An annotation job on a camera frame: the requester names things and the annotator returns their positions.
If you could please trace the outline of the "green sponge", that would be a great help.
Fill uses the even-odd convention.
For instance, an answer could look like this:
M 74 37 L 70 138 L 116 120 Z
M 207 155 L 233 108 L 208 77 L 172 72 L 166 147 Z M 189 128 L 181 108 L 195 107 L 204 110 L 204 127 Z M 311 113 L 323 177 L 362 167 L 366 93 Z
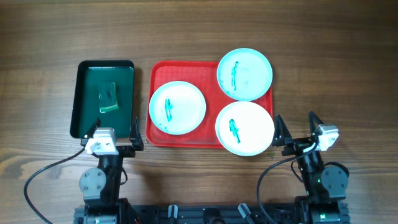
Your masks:
M 119 109 L 115 82 L 102 83 L 98 88 L 98 93 L 100 113 L 107 113 Z

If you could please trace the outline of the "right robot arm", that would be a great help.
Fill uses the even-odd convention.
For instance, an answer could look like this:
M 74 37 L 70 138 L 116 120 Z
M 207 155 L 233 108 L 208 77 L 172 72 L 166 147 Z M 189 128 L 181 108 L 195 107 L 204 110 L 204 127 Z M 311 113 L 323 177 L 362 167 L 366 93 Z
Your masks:
M 348 204 L 344 203 L 349 170 L 338 162 L 324 162 L 321 153 L 338 139 L 334 124 L 325 124 L 314 112 L 308 115 L 310 136 L 294 139 L 281 116 L 275 118 L 273 146 L 282 146 L 283 156 L 293 156 L 300 170 L 306 196 L 296 197 L 298 223 L 349 223 Z

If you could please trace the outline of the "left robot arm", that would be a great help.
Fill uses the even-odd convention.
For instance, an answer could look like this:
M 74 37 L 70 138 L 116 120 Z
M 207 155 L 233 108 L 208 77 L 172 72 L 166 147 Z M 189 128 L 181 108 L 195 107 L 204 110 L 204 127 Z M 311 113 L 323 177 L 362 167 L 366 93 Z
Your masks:
M 137 151 L 144 150 L 144 143 L 136 119 L 131 124 L 130 145 L 118 146 L 113 128 L 102 128 L 97 119 L 81 139 L 81 145 L 88 154 L 99 159 L 98 166 L 81 175 L 80 190 L 85 206 L 76 208 L 74 223 L 139 223 L 138 214 L 126 198 L 119 197 L 122 176 L 127 176 L 123 168 L 126 157 L 134 157 Z

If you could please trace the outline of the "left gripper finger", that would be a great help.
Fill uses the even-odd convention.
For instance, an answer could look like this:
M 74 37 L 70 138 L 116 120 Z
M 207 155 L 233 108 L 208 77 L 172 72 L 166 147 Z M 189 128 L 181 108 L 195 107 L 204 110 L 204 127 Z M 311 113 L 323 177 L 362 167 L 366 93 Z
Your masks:
M 131 130 L 129 134 L 129 140 L 131 142 L 134 151 L 143 151 L 144 143 L 139 130 L 139 120 L 136 117 L 131 123 Z
M 92 138 L 95 131 L 101 126 L 101 120 L 97 118 L 95 122 L 91 125 L 89 130 L 85 133 L 84 138 L 89 139 Z

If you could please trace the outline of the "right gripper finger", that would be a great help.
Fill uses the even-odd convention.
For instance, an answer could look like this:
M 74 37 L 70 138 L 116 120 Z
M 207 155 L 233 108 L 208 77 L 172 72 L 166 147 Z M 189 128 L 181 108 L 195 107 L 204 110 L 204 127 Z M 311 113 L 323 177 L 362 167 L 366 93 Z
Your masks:
M 308 121 L 310 125 L 310 132 L 312 135 L 318 135 L 318 132 L 316 130 L 316 124 L 323 124 L 323 121 L 313 112 L 310 111 L 308 114 Z
M 277 115 L 275 117 L 275 131 L 274 136 L 272 139 L 272 146 L 279 147 L 279 146 L 286 146 L 289 144 L 293 144 L 294 140 L 284 123 L 281 115 Z

